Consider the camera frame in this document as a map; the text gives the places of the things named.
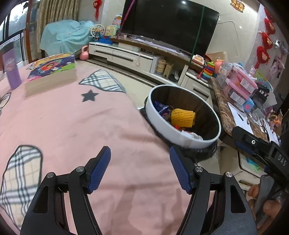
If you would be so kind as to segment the right human hand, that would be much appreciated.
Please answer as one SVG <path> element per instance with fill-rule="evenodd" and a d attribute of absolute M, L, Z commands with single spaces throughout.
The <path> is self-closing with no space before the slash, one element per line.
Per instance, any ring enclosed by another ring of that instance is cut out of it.
<path fill-rule="evenodd" d="M 259 197 L 260 185 L 250 187 L 248 201 L 252 211 L 258 234 L 288 234 L 288 200 L 282 205 L 277 200 L 266 200 L 263 203 L 262 211 L 267 216 L 266 221 L 259 225 L 256 219 L 255 204 Z"/>

